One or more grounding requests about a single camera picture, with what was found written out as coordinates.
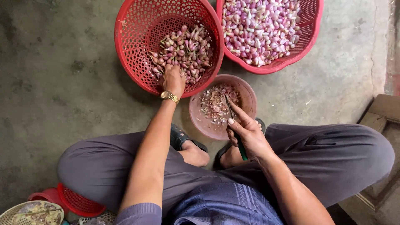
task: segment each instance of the black sandal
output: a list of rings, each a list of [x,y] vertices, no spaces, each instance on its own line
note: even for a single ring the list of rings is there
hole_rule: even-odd
[[[265,123],[260,119],[260,118],[256,118],[255,121],[257,121],[259,124],[261,124],[261,131],[263,134],[265,134],[267,127],[265,126]],[[222,147],[217,155],[215,156],[215,161],[214,161],[214,168],[216,169],[223,169],[223,167],[221,166],[220,160],[223,154],[225,154],[228,149],[232,146],[232,144],[229,142],[228,144],[226,144],[224,147]]]
[[[198,141],[191,139],[182,129],[180,129],[175,124],[171,124],[171,139],[170,139],[171,146],[175,150],[180,151],[180,150],[182,150],[183,142],[185,142],[187,140],[192,141],[197,147],[199,147],[201,150],[208,153],[207,147],[205,145],[203,145],[202,143],[200,143]]]

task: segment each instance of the man's right hand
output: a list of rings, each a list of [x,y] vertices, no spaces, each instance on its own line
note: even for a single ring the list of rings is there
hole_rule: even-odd
[[[238,123],[234,119],[228,119],[228,132],[229,139],[235,147],[238,146],[238,140],[234,137],[233,131],[240,135],[242,143],[246,149],[247,157],[251,160],[259,162],[260,159],[275,154],[270,144],[265,139],[264,134],[260,130],[259,124],[250,118],[240,107],[236,106],[233,102],[229,101],[232,111],[234,111],[239,120]]]

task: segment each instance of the concrete floor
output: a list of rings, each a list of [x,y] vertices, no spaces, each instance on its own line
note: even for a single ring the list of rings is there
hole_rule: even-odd
[[[157,110],[160,100],[139,88],[117,58],[113,30],[121,4],[0,0],[0,213],[55,186],[57,159],[68,146],[142,131]],[[385,1],[326,1],[318,40],[301,61],[257,76],[224,58],[219,73],[253,87],[267,124],[356,123],[384,92],[387,18]],[[205,143],[212,158],[225,144],[195,130],[188,99],[174,123]]]

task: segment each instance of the foot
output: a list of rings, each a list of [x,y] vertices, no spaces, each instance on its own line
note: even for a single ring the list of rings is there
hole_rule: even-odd
[[[204,167],[210,161],[208,153],[201,150],[190,140],[183,142],[182,148],[178,152],[182,154],[186,163],[192,164],[196,167]]]
[[[232,168],[236,166],[240,166],[246,163],[249,163],[250,160],[244,161],[239,148],[235,146],[231,146],[222,156],[220,159],[220,164],[226,168]]]

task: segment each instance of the gold watch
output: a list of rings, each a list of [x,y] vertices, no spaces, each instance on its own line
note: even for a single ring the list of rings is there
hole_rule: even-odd
[[[166,90],[163,93],[161,93],[160,98],[162,100],[166,100],[166,99],[171,99],[172,101],[174,101],[176,104],[178,104],[179,99],[176,95],[172,94],[170,91]]]

